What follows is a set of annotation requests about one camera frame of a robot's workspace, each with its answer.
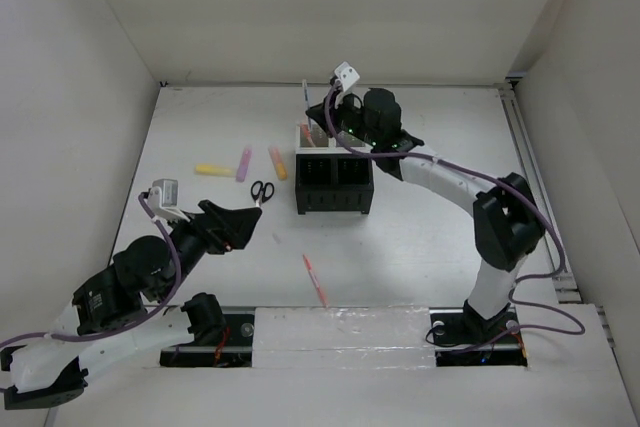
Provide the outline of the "yellow highlighter marker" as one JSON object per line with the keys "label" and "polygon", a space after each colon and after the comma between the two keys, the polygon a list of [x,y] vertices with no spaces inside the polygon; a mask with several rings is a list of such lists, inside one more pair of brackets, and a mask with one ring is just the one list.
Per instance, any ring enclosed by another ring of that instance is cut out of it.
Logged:
{"label": "yellow highlighter marker", "polygon": [[196,175],[216,176],[216,177],[235,177],[236,170],[228,167],[213,164],[197,164],[194,168]]}

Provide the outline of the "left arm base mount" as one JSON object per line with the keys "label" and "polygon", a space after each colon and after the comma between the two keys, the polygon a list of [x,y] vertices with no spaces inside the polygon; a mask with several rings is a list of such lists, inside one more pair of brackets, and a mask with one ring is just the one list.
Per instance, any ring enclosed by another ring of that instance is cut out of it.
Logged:
{"label": "left arm base mount", "polygon": [[206,343],[187,343],[163,349],[164,368],[249,368],[252,366],[255,307],[223,307],[226,327]]}

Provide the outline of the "black handled scissors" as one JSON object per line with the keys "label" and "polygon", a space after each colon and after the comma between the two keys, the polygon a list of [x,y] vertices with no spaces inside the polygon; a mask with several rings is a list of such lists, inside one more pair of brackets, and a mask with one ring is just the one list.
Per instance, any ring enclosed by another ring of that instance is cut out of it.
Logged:
{"label": "black handled scissors", "polygon": [[268,202],[274,195],[275,187],[272,182],[255,181],[251,185],[250,195],[257,208],[261,208],[265,202]]}

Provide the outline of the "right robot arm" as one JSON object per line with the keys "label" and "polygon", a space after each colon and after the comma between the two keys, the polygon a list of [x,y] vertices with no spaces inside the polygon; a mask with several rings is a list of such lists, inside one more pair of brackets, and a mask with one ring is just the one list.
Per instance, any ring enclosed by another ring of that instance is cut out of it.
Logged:
{"label": "right robot arm", "polygon": [[368,157],[383,172],[426,188],[471,216],[481,265],[460,323],[471,341],[495,336],[520,268],[545,233],[532,211],[527,181],[516,173],[490,181],[446,167],[435,151],[403,129],[401,107],[384,88],[371,88],[362,98],[331,92],[305,114],[331,137],[345,132],[370,146]]}

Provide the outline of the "aluminium rail right side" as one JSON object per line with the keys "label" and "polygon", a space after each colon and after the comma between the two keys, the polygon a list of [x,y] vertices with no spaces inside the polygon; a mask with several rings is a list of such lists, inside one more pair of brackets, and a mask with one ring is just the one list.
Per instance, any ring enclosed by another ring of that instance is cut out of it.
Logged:
{"label": "aluminium rail right side", "polygon": [[[546,216],[559,235],[559,228],[549,202],[544,181],[538,167],[533,146],[526,130],[524,118],[518,104],[515,87],[521,77],[508,77],[502,84],[497,85],[506,120],[511,131],[513,143],[517,151],[521,169],[527,178],[539,209]],[[584,304],[580,289],[576,283],[569,260],[566,260],[566,270],[553,280],[558,302],[561,305]]]}

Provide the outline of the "red pen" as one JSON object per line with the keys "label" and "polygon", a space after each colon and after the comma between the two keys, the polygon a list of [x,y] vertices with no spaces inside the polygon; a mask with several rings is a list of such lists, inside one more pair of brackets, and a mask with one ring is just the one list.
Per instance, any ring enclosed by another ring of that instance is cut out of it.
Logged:
{"label": "red pen", "polygon": [[302,258],[303,258],[303,262],[304,262],[305,268],[306,268],[306,270],[308,272],[308,275],[309,275],[309,277],[311,279],[311,282],[312,282],[312,284],[314,286],[314,289],[315,289],[315,291],[317,293],[317,296],[319,298],[319,301],[320,301],[321,305],[324,308],[327,308],[328,307],[328,300],[327,300],[326,294],[325,294],[324,290],[322,289],[322,287],[321,287],[321,285],[319,283],[319,280],[318,280],[318,278],[317,278],[317,276],[315,274],[315,271],[314,271],[313,266],[312,266],[312,264],[310,262],[310,259],[305,254],[302,255]]}
{"label": "red pen", "polygon": [[313,140],[311,131],[307,130],[305,123],[298,125],[299,127],[299,147],[300,148],[315,148],[316,144]]}

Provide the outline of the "purple highlighter marker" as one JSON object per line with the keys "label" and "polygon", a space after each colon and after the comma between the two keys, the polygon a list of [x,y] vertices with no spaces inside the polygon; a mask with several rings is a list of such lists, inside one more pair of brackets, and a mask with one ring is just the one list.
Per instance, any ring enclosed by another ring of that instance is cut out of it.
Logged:
{"label": "purple highlighter marker", "polygon": [[239,166],[236,170],[235,180],[239,183],[243,183],[246,179],[250,160],[251,160],[251,155],[252,155],[252,148],[250,146],[246,146],[243,149]]}

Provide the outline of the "white slotted organizer box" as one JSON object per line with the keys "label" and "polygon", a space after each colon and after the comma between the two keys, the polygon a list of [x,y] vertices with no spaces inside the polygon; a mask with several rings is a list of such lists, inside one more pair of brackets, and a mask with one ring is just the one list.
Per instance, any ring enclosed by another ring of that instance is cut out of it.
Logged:
{"label": "white slotted organizer box", "polygon": [[295,151],[297,154],[348,154],[342,144],[349,148],[365,152],[367,145],[356,137],[340,132],[338,139],[329,138],[313,122],[300,122],[296,125]]}

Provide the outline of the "orange highlighter marker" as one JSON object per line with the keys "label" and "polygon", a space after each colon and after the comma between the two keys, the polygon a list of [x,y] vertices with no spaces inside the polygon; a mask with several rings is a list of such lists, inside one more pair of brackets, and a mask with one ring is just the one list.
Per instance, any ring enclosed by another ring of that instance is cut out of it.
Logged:
{"label": "orange highlighter marker", "polygon": [[282,159],[281,153],[279,149],[275,146],[270,146],[268,148],[269,156],[271,158],[275,173],[277,178],[280,181],[285,181],[288,179],[288,171]]}

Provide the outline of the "black slotted organizer box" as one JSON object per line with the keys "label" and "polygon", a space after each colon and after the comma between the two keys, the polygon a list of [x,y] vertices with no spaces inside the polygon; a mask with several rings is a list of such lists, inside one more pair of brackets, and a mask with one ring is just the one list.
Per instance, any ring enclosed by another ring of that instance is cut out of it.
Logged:
{"label": "black slotted organizer box", "polygon": [[297,213],[359,212],[368,215],[374,196],[372,161],[348,154],[297,154]]}

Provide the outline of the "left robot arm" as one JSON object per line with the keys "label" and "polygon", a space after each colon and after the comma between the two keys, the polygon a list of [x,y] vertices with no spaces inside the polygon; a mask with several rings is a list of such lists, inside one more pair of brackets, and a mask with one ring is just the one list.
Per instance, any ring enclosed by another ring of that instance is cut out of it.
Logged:
{"label": "left robot arm", "polygon": [[135,354],[183,344],[223,347],[230,337],[213,294],[198,293],[168,305],[205,255],[224,255],[249,243],[262,215],[258,206],[224,209],[202,200],[187,213],[173,202],[139,197],[158,227],[114,255],[86,280],[52,328],[34,337],[5,341],[1,369],[7,410],[49,409],[79,397],[115,363]]}

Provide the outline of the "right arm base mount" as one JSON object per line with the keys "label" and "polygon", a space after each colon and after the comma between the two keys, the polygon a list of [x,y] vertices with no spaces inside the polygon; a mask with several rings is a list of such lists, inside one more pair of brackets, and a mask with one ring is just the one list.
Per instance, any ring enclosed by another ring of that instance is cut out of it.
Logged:
{"label": "right arm base mount", "polygon": [[488,343],[518,323],[513,307],[489,323],[473,319],[463,308],[432,309],[429,318],[425,341],[434,347],[437,367],[528,366],[519,333],[508,333]]}

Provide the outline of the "blue highlighter pen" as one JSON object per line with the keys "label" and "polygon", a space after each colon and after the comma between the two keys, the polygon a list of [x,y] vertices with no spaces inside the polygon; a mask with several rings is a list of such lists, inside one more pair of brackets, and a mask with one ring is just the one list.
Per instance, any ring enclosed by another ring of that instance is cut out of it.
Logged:
{"label": "blue highlighter pen", "polygon": [[[304,107],[306,112],[311,107],[307,79],[303,79],[301,85],[302,85],[303,98],[304,98]],[[305,115],[306,115],[305,122],[306,122],[307,130],[310,132],[312,128],[312,119],[307,114]]]}

